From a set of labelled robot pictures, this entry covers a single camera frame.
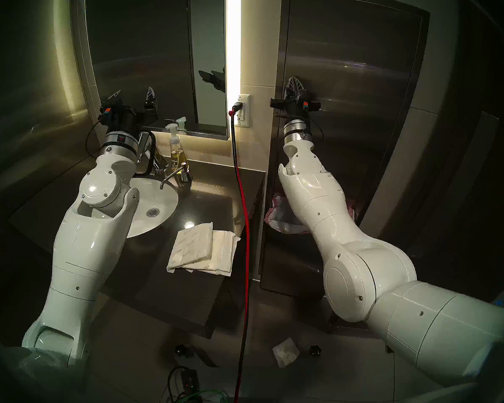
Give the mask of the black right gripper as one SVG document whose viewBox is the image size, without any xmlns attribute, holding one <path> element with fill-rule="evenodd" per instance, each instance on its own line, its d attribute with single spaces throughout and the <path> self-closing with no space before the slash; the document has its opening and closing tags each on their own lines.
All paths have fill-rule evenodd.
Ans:
<svg viewBox="0 0 504 403">
<path fill-rule="evenodd" d="M 302 82 L 292 76 L 285 86 L 285 99 L 270 99 L 270 107 L 280 111 L 274 116 L 285 120 L 310 120 L 310 113 L 321 109 L 321 103 L 307 100 L 307 91 Z"/>
</svg>

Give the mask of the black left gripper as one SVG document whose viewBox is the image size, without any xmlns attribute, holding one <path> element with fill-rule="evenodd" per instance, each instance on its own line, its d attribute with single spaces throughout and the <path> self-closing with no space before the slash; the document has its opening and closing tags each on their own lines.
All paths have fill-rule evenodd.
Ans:
<svg viewBox="0 0 504 403">
<path fill-rule="evenodd" d="M 99 122 L 106 126 L 106 134 L 120 132 L 126 134 L 140 134 L 150 130 L 151 124 L 158 121 L 159 105 L 154 89 L 149 86 L 146 95 L 146 110 L 135 111 L 124 105 L 118 98 L 121 90 L 108 96 L 108 101 L 102 103 L 99 109 Z"/>
</svg>

